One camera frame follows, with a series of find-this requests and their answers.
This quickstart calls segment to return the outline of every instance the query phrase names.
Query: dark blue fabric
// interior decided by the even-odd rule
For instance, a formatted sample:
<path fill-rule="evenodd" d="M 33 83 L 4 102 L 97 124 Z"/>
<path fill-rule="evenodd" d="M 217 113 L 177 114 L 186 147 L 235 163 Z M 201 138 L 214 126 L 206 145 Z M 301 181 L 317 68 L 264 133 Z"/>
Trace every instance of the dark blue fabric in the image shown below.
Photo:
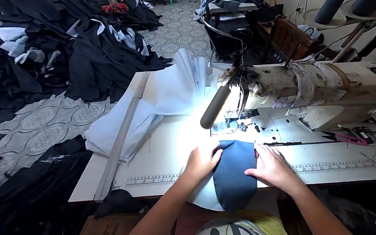
<path fill-rule="evenodd" d="M 213 170 L 218 202 L 229 212 L 244 209 L 257 187 L 256 178 L 244 174 L 245 170 L 256 168 L 253 143 L 220 141 L 216 151 L 219 149 L 223 149 L 223 154 Z"/>

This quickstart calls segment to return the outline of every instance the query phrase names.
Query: red fabric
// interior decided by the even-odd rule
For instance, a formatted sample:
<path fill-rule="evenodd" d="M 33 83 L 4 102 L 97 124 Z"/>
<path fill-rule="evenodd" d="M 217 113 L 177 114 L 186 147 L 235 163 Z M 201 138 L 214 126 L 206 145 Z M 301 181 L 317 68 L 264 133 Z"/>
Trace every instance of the red fabric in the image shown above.
<path fill-rule="evenodd" d="M 126 13 L 127 6 L 123 3 L 114 3 L 106 6 L 102 6 L 101 10 L 107 14 L 111 13 Z"/>

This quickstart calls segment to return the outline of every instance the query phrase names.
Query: wooden stick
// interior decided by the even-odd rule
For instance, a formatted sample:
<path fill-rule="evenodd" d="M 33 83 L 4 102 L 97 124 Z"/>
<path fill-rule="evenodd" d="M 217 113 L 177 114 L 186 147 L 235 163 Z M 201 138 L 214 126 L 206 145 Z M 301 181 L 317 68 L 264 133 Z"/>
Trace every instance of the wooden stick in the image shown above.
<path fill-rule="evenodd" d="M 144 88 L 146 87 L 146 83 L 148 82 L 149 74 L 150 72 L 143 73 L 139 87 L 137 88 L 136 93 L 134 94 L 134 97 L 127 109 L 126 115 L 124 116 L 123 123 L 121 124 L 120 131 L 118 132 L 117 138 L 115 139 L 110 157 L 108 158 L 107 165 L 105 166 L 105 170 L 102 174 L 101 181 L 99 182 L 97 191 L 95 192 L 95 201 L 104 200 L 113 186 L 113 180 L 117 173 L 121 150 L 123 149 L 123 144 L 129 131 L 130 124 L 133 120 L 134 113 L 136 112 L 136 108 L 139 104 L 140 99 L 142 99 Z"/>

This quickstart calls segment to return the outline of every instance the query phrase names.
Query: wooden chair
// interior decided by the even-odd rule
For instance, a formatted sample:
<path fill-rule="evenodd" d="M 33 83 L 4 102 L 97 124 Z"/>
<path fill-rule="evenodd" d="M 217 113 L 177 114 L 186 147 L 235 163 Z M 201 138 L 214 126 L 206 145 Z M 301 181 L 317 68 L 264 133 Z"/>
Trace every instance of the wooden chair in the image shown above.
<path fill-rule="evenodd" d="M 287 64 L 290 60 L 303 59 L 319 51 L 319 41 L 297 28 L 296 25 L 278 15 L 272 27 L 262 61 Z"/>

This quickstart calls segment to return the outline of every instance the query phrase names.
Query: cable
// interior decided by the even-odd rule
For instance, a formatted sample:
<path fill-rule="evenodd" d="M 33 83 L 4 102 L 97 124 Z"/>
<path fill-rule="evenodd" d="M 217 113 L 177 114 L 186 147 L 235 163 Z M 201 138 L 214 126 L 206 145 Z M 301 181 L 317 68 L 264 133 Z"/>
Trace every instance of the cable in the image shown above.
<path fill-rule="evenodd" d="M 349 36 L 350 34 L 351 34 L 351 33 L 349 33 L 348 35 L 345 35 L 345 36 L 341 37 L 340 39 L 338 39 L 338 40 L 332 42 L 330 45 L 328 45 L 327 47 L 325 47 L 323 50 L 321 50 L 321 51 L 317 52 L 316 54 L 314 54 L 313 57 L 316 57 L 318 54 L 322 53 L 324 50 L 326 50 L 327 48 L 329 48 L 329 46 L 331 46 L 331 45 L 337 43 L 338 41 L 344 39 L 345 37 Z"/>
<path fill-rule="evenodd" d="M 297 15 L 298 15 L 298 11 L 299 11 L 299 10 L 297 10 L 297 9 L 298 9 L 298 6 L 300 5 L 300 2 L 301 2 L 301 0 L 298 0 L 297 7 L 295 8 L 295 11 L 296 11 L 297 13 L 295 14 L 295 17 L 294 17 L 294 24 L 295 24 L 295 20 L 297 19 Z"/>
<path fill-rule="evenodd" d="M 290 17 L 288 18 L 289 21 L 291 21 L 291 16 L 292 16 L 295 12 L 297 12 L 297 10 L 293 11 L 293 12 L 290 14 Z"/>
<path fill-rule="evenodd" d="M 313 28 L 313 27 L 310 27 L 310 28 L 306 29 L 306 30 L 304 31 L 304 33 L 307 32 L 307 30 L 309 30 L 309 29 L 312 29 L 312 30 L 313 30 L 313 31 L 311 32 L 311 34 L 309 35 L 309 37 L 311 37 L 311 35 L 313 35 L 313 33 L 314 33 L 314 28 Z"/>

